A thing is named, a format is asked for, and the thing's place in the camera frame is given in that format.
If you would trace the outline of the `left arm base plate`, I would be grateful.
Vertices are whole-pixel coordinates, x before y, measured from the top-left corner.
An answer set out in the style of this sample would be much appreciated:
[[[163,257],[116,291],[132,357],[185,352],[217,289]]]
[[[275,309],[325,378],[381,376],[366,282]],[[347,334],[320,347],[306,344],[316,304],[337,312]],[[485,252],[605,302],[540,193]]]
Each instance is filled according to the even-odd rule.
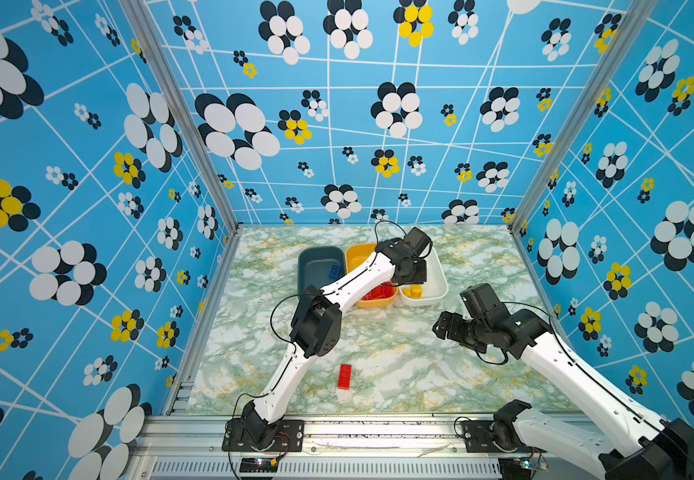
[[[241,418],[225,425],[222,450],[225,452],[301,452],[305,422],[283,419],[260,430],[248,427]]]

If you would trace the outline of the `dark teal plastic bin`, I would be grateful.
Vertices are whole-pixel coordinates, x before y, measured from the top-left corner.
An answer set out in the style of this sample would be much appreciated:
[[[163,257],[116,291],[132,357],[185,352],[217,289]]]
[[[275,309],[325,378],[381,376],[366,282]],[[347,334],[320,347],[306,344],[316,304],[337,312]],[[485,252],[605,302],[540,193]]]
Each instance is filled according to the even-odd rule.
[[[346,273],[344,252],[336,246],[317,246],[306,248],[300,252],[297,260],[297,291],[304,294],[310,286],[322,288],[337,280],[328,277],[332,265],[342,267],[341,279]]]

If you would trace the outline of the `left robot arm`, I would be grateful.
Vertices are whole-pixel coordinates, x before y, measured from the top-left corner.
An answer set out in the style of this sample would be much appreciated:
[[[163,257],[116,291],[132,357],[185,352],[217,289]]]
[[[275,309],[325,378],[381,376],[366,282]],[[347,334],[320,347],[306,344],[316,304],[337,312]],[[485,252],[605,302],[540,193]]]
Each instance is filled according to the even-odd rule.
[[[343,316],[382,284],[423,284],[432,248],[432,239],[413,227],[400,238],[379,241],[368,258],[342,278],[323,287],[309,286],[298,295],[285,354],[268,384],[250,397],[240,415],[242,431],[252,445],[266,447],[273,442],[305,373],[340,340]]]

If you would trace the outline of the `yellow lego brick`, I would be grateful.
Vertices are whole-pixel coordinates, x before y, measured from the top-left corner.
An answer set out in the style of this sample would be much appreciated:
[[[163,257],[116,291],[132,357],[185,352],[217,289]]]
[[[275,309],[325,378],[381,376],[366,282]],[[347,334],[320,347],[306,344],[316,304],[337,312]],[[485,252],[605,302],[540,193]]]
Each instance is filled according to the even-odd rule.
[[[411,285],[404,290],[405,295],[411,299],[421,298],[423,295],[422,285]]]

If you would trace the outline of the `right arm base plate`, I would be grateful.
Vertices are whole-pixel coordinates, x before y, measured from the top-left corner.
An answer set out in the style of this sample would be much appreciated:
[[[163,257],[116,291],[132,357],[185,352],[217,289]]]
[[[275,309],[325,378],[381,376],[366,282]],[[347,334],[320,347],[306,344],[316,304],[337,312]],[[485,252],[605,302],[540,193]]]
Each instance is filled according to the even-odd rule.
[[[463,441],[467,453],[517,454],[524,456],[543,453],[541,449],[523,444],[514,444],[511,447],[500,446],[497,443],[496,433],[493,431],[493,422],[490,420],[472,420],[467,417],[458,417],[454,421],[454,432]]]

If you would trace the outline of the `blue lego brick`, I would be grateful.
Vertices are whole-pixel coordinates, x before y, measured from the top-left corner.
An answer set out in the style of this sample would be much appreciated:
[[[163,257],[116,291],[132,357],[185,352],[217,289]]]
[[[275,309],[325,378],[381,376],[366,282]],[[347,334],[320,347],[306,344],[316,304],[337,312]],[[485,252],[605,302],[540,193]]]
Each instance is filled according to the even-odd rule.
[[[338,280],[342,276],[342,267],[339,264],[334,264],[331,266],[328,277],[331,280]]]

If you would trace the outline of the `white plastic bin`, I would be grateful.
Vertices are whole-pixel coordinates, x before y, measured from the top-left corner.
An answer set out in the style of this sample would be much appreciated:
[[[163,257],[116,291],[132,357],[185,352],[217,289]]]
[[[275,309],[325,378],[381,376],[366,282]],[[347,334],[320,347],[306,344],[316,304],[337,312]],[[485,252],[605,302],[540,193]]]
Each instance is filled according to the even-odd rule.
[[[427,280],[421,284],[423,286],[423,295],[421,298],[408,298],[405,295],[404,290],[409,286],[405,286],[400,290],[400,300],[406,306],[422,307],[434,305],[442,301],[448,294],[448,282],[443,270],[443,266],[434,247],[431,248],[429,255],[426,257],[426,267]]]

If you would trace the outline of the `long red lego brick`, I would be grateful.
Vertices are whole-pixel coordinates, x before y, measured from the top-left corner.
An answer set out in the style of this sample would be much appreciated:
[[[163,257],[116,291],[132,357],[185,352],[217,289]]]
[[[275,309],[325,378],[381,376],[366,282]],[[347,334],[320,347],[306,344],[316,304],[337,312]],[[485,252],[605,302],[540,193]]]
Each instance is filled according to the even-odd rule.
[[[352,366],[342,364],[339,369],[337,388],[339,390],[348,391],[351,386]]]

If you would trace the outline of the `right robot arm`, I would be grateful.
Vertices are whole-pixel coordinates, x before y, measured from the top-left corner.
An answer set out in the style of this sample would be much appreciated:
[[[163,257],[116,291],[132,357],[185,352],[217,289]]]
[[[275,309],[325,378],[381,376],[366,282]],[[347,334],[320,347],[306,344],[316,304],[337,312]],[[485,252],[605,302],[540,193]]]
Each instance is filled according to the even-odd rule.
[[[500,450],[551,453],[598,479],[694,479],[694,429],[668,421],[591,368],[528,308],[511,313],[483,283],[461,292],[465,315],[442,312],[432,326],[442,340],[483,354],[488,347],[549,380],[597,427],[584,430],[513,400],[493,414],[490,439]]]

